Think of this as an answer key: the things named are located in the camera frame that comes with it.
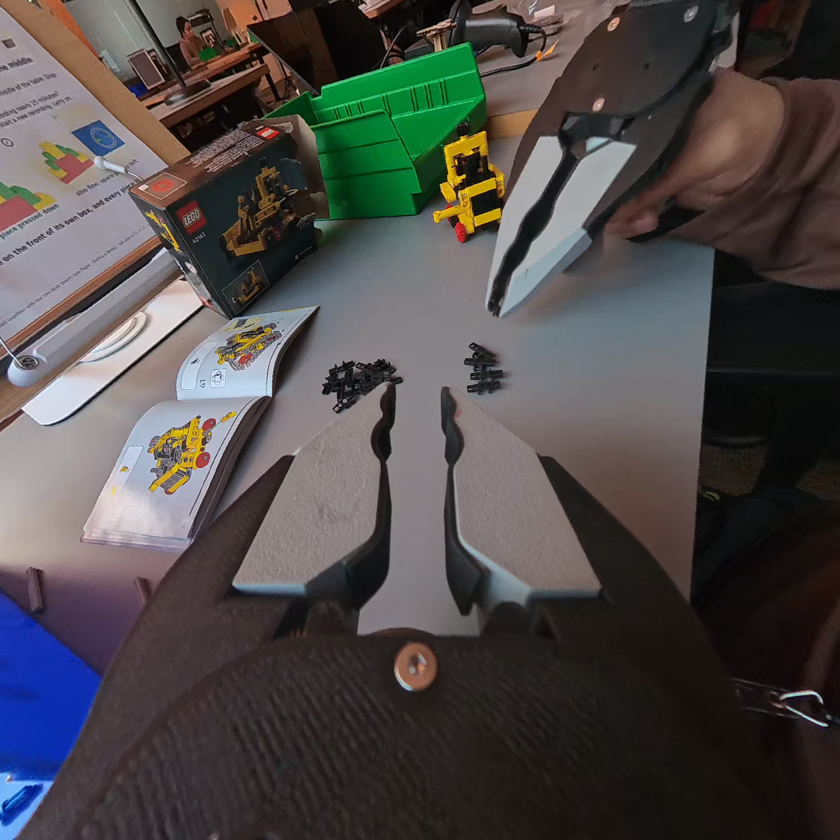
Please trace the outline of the pile of black track links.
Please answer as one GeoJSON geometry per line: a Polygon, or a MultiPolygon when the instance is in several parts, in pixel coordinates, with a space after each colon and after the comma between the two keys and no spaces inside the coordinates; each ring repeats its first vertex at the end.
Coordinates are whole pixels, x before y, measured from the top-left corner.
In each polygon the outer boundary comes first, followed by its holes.
{"type": "Polygon", "coordinates": [[[333,411],[338,414],[356,404],[383,384],[399,385],[404,379],[388,360],[373,362],[343,361],[329,368],[322,383],[322,394],[334,398],[333,411]]]}
{"type": "Polygon", "coordinates": [[[503,385],[505,372],[498,366],[497,354],[478,342],[469,343],[468,349],[469,355],[463,361],[469,373],[467,393],[473,396],[498,393],[503,385]]]}

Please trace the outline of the metal clip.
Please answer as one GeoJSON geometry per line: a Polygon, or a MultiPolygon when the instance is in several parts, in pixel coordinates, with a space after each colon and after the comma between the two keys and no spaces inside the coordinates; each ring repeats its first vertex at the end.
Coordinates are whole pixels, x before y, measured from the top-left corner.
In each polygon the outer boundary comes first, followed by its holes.
{"type": "Polygon", "coordinates": [[[822,729],[839,728],[839,716],[814,689],[789,689],[742,678],[731,680],[745,711],[769,717],[803,721],[822,729]]]}

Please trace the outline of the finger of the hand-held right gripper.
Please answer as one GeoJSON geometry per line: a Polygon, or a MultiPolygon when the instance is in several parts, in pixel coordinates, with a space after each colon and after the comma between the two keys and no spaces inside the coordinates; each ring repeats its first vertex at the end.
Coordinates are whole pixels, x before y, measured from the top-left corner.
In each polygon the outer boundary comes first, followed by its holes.
{"type": "Polygon", "coordinates": [[[571,174],[571,159],[557,135],[540,136],[510,189],[490,264],[489,312],[511,312],[540,283],[564,241],[555,211],[571,174]]]}
{"type": "MultiPolygon", "coordinates": [[[[513,160],[508,194],[516,184],[538,138],[539,136],[524,136],[519,142],[513,160]]],[[[642,144],[638,141],[590,136],[567,144],[564,137],[560,138],[570,156],[570,176],[555,206],[556,213],[563,221],[563,243],[556,241],[558,253],[553,258],[550,269],[527,299],[512,311],[493,311],[492,315],[495,318],[505,318],[519,309],[544,281],[558,272],[563,272],[575,262],[592,244],[595,236],[592,230],[597,226],[597,218],[645,172],[647,164],[637,162],[638,154],[642,150],[642,144]]]]}

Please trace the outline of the wooden background table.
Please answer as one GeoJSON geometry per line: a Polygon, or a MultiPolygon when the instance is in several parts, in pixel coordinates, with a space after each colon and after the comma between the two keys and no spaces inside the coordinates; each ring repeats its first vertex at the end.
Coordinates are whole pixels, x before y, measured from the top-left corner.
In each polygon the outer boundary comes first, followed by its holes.
{"type": "Polygon", "coordinates": [[[246,91],[254,99],[254,90],[270,78],[266,63],[268,50],[262,45],[251,44],[232,54],[220,56],[200,70],[187,74],[188,87],[197,88],[189,96],[181,94],[177,86],[142,98],[141,104],[167,129],[183,123],[227,99],[246,91]]]}

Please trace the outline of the black lamp stand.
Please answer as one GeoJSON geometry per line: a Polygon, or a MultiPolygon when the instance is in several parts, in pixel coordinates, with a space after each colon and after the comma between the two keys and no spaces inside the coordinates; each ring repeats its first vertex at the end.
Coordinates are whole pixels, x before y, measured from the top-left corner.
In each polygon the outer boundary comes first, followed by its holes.
{"type": "Polygon", "coordinates": [[[149,37],[150,42],[159,54],[159,57],[162,58],[165,64],[169,67],[171,74],[175,79],[176,86],[174,89],[171,90],[171,92],[165,95],[164,104],[168,107],[173,108],[174,106],[180,106],[183,103],[188,102],[194,98],[201,97],[205,93],[210,91],[212,88],[212,84],[205,79],[197,79],[192,81],[186,81],[184,79],[173,58],[166,52],[166,49],[163,46],[161,40],[159,39],[158,35],[154,32],[154,28],[152,27],[149,19],[146,17],[139,2],[127,1],[127,4],[131,6],[133,12],[136,14],[143,29],[149,37]]]}

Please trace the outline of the green plastic bin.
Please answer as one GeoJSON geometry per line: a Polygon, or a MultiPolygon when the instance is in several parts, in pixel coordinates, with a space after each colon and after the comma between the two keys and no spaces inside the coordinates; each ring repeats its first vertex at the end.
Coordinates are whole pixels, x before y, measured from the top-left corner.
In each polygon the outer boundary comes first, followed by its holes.
{"type": "Polygon", "coordinates": [[[469,45],[460,45],[376,70],[322,89],[312,108],[327,117],[383,110],[392,117],[416,167],[426,204],[440,196],[444,147],[459,123],[472,132],[487,122],[487,95],[469,45]]]}
{"type": "Polygon", "coordinates": [[[270,112],[268,123],[294,123],[309,156],[317,155],[328,208],[321,219],[415,216],[426,199],[413,158],[383,110],[322,120],[307,94],[270,112]]]}

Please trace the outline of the black handheld barcode scanner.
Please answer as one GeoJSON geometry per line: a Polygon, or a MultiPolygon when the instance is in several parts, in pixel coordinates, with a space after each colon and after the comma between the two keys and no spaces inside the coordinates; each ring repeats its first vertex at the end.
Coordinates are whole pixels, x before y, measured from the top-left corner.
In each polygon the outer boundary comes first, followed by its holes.
{"type": "Polygon", "coordinates": [[[522,58],[533,36],[547,39],[550,35],[558,34],[564,26],[560,18],[551,18],[548,28],[529,23],[523,16],[509,12],[504,7],[476,13],[468,1],[454,2],[448,20],[452,27],[444,36],[444,46],[449,48],[467,43],[472,46],[476,56],[498,46],[522,58]]]}

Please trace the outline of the person's right hand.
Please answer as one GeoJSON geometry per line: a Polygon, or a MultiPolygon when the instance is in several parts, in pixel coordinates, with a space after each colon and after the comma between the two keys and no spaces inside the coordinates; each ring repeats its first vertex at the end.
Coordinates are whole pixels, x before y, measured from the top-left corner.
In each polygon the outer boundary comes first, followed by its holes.
{"type": "Polygon", "coordinates": [[[720,204],[759,172],[783,122],[776,86],[717,72],[682,151],[654,184],[616,210],[605,232],[624,239],[652,233],[669,200],[701,212],[720,204]]]}

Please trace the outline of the white flat stand base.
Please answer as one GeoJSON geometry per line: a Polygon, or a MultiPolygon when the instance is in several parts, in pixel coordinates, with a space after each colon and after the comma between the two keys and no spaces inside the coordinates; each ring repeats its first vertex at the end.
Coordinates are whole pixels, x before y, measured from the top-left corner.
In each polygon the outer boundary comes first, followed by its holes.
{"type": "Polygon", "coordinates": [[[25,404],[23,413],[41,426],[68,419],[202,308],[186,280],[173,281],[25,404]]]}

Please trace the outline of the blue plastic bin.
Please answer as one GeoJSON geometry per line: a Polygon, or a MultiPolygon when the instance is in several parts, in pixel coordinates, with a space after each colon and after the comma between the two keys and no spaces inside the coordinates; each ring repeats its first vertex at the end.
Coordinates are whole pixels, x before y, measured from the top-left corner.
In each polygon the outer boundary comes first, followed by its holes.
{"type": "Polygon", "coordinates": [[[100,677],[1,594],[1,837],[15,838],[75,745],[100,677]]]}

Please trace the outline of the yellow toy bulldozer model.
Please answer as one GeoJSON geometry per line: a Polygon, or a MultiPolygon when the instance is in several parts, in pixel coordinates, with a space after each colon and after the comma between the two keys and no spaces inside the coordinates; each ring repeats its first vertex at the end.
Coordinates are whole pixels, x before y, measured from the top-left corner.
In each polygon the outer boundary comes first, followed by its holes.
{"type": "Polygon", "coordinates": [[[505,199],[504,174],[490,162],[487,132],[472,132],[468,121],[444,147],[445,180],[439,189],[447,203],[434,221],[447,221],[460,244],[482,228],[498,228],[505,199]]]}

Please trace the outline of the printed instruction board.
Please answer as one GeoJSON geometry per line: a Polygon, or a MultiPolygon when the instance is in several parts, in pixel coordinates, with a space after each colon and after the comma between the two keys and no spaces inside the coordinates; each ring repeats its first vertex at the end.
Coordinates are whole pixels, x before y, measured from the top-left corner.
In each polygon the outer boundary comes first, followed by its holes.
{"type": "Polygon", "coordinates": [[[57,16],[1,13],[1,331],[21,348],[157,246],[131,185],[187,155],[57,16]]]}

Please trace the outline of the person's right forearm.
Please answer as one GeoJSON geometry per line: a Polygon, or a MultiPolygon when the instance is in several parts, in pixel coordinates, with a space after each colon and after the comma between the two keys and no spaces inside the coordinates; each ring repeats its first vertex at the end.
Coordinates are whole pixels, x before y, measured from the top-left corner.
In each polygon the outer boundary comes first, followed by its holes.
{"type": "Polygon", "coordinates": [[[769,79],[784,117],[756,175],[670,237],[739,258],[766,279],[839,286],[839,82],[769,79]]]}

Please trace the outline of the open instruction booklet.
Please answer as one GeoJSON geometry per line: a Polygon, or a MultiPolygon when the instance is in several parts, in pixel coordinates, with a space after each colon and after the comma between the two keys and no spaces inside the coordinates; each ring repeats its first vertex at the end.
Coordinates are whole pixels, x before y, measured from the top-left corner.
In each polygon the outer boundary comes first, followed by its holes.
{"type": "Polygon", "coordinates": [[[175,399],[133,427],[80,541],[171,553],[192,544],[277,391],[288,346],[318,311],[234,318],[197,345],[175,399]]]}

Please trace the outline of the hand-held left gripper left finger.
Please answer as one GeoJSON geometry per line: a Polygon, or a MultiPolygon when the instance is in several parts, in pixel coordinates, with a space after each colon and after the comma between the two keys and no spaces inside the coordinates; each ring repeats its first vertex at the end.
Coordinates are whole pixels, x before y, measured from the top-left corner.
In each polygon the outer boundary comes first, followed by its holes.
{"type": "Polygon", "coordinates": [[[389,571],[394,384],[377,386],[292,456],[233,580],[249,595],[360,610],[389,571]]]}

